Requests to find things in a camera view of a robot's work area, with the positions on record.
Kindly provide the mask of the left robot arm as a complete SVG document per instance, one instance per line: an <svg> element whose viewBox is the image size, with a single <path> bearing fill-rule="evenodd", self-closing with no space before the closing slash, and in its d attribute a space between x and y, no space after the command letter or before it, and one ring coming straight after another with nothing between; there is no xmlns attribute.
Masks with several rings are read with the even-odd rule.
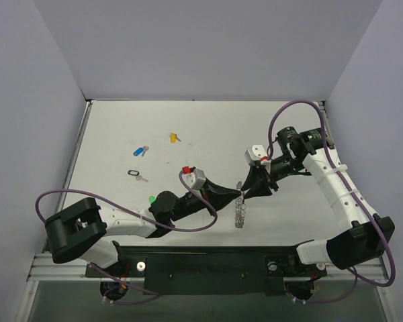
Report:
<svg viewBox="0 0 403 322"><path fill-rule="evenodd" d="M191 180L182 197L161 192L149 208L126 211L123 207L101 207L97 197L81 199L45 220L52 259L63 264L77 258L92 262L110 276L124 270L125 260L116 241L108 236L135 235L160 238L175 230L174 223L203 209L213 218L241 196L240 191L218 186L208 179Z"/></svg>

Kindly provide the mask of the metal key organizer disc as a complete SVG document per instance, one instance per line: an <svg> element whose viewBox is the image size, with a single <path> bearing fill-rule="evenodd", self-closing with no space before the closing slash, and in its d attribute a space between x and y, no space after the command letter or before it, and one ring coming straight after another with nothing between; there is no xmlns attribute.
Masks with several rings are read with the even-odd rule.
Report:
<svg viewBox="0 0 403 322"><path fill-rule="evenodd" d="M236 189L240 191L240 196L234 200L235 219L234 225L237 229L244 227L246 205L244 203L244 192L242 191L242 182L238 181Z"/></svg>

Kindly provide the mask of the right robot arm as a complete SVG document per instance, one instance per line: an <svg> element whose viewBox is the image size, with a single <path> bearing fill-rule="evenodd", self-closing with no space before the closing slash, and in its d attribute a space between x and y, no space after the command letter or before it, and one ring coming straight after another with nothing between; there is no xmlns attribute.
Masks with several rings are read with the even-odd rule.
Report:
<svg viewBox="0 0 403 322"><path fill-rule="evenodd" d="M242 186L244 198L270 196L278 181L292 175L310 175L323 192L340 233L327 240L307 241L287 257L287 268L302 274L311 264L329 263L344 270L382 256L395 225L380 217L362 197L340 161L333 142L321 128L298 133L286 127L277 133L282 155L270 159L262 145L245 152L250 166Z"/></svg>

